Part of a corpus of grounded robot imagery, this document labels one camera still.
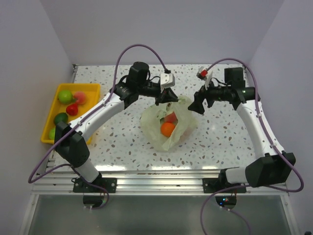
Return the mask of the orange fake orange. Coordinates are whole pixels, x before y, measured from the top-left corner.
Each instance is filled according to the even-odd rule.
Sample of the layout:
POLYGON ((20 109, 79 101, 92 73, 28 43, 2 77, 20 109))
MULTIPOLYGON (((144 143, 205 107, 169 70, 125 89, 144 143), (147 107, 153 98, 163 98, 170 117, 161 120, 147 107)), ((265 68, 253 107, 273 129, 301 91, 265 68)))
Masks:
POLYGON ((172 132, 175 129, 175 125, 173 123, 164 122, 160 127, 160 132, 163 136, 169 138, 172 134, 172 132))

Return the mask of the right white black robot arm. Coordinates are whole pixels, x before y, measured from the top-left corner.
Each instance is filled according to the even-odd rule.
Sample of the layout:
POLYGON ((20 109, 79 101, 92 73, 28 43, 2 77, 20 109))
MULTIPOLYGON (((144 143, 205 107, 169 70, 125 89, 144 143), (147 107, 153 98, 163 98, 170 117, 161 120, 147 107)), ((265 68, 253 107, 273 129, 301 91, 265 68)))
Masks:
POLYGON ((203 102, 210 108, 216 101, 229 102, 244 122, 252 141, 255 161, 246 167, 223 169, 219 173, 218 187, 223 192, 231 191, 235 185, 249 184, 251 187, 271 186, 284 183, 295 164, 293 153, 287 153, 271 131, 266 118, 262 117, 262 103, 254 87, 247 87, 243 68, 224 70, 224 82, 215 86, 213 76, 204 68, 197 73, 205 81, 194 94, 188 110, 204 114, 203 102))

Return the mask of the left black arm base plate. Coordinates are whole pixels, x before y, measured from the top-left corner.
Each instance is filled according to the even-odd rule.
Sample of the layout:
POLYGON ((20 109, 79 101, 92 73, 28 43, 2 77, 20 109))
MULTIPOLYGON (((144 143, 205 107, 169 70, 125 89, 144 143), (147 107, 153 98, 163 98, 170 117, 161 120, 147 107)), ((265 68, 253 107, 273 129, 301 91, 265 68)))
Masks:
POLYGON ((116 178, 104 178, 101 173, 91 183, 82 177, 72 178, 71 181, 74 183, 75 193, 115 193, 117 188, 116 178))

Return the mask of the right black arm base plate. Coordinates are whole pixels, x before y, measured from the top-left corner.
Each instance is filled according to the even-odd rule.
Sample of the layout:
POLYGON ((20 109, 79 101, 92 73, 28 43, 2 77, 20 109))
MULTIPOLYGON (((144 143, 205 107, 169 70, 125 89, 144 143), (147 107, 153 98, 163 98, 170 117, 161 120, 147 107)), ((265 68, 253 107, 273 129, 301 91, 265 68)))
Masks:
POLYGON ((228 189, 226 193, 246 193, 246 188, 229 189, 234 186, 240 186, 238 183, 229 183, 226 179, 226 169, 222 169, 215 178, 202 178, 202 187, 204 193, 214 193, 222 189, 228 189))

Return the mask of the red wrinkled fake fruit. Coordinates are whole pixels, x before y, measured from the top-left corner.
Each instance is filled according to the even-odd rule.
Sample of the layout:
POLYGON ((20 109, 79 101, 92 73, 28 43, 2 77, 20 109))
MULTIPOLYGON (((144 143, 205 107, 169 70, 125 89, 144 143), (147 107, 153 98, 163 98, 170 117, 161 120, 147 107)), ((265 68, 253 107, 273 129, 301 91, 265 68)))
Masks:
POLYGON ((177 121, 176 114, 172 112, 164 118, 164 122, 175 123, 177 121))

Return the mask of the yellow plastic tray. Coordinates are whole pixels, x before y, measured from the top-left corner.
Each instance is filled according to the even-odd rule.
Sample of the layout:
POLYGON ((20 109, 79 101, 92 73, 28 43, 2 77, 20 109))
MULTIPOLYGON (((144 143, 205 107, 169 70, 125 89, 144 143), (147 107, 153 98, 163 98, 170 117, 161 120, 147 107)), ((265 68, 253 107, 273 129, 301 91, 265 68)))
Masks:
POLYGON ((58 121, 69 123, 85 114, 100 98, 100 85, 63 83, 57 88, 43 132, 41 142, 54 144, 52 135, 58 121))

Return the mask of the pale green avocado-print plastic bag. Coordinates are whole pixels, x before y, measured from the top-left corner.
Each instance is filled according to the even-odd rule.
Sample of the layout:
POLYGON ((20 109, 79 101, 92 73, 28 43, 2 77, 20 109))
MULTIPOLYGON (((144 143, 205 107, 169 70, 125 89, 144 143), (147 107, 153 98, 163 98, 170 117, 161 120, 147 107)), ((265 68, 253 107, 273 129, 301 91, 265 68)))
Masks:
POLYGON ((141 131, 158 151, 168 151, 189 137, 198 122, 188 106, 192 103, 186 96, 178 102, 152 105, 141 115, 141 131))

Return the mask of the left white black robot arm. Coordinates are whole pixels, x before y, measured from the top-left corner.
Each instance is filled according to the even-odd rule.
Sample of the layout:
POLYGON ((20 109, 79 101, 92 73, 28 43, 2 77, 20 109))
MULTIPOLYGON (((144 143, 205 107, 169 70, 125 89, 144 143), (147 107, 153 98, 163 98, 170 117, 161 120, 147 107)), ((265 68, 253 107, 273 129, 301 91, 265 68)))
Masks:
POLYGON ((55 150, 75 172, 85 179, 84 186, 97 192, 102 186, 100 173, 89 160, 87 140, 106 121, 136 102, 139 96, 152 97, 155 104, 177 102, 172 91, 175 77, 165 70, 158 82, 149 79, 148 64, 135 62, 110 92, 94 107, 70 123, 59 122, 55 130, 55 150))

